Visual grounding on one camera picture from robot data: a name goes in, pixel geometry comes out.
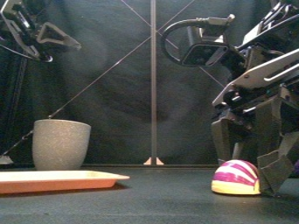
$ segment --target gray cup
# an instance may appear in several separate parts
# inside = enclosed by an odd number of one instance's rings
[[[31,161],[37,171],[70,171],[81,167],[89,130],[82,122],[46,119],[33,123]]]

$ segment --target plastic tray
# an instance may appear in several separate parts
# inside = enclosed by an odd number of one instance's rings
[[[129,177],[101,171],[2,171],[0,193],[108,188],[120,179]]]

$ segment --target vertical rod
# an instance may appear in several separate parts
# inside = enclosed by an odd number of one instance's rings
[[[150,0],[150,96],[152,96],[152,163],[156,165],[156,10],[154,10],[154,0]]]

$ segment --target striped ball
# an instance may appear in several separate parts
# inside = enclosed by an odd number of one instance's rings
[[[260,194],[257,168],[242,160],[226,161],[214,172],[210,190],[225,194]]]

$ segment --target black fabric curtain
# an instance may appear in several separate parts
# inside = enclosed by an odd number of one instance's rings
[[[160,34],[180,20],[234,14],[228,41],[238,46],[268,10],[266,0],[156,1],[156,149],[166,165],[217,163],[210,102],[229,74],[220,65],[174,65],[160,51]],[[57,25],[81,43],[81,50],[51,51],[51,63],[27,60],[9,123],[11,130],[6,136],[1,127],[1,137],[11,145],[35,120],[46,119],[62,108],[54,119],[83,122],[92,127],[85,164],[141,165],[152,154],[150,1],[51,0],[38,16],[42,21]],[[176,45],[178,39],[172,37],[172,42]],[[2,71],[13,70],[10,56],[2,51],[0,55]],[[1,91],[7,79],[17,75],[15,72],[7,77],[2,71]],[[3,98],[11,99],[13,88],[7,92]],[[9,109],[7,104],[5,100],[2,111]],[[27,139],[9,154],[13,161],[30,163],[30,150]]]

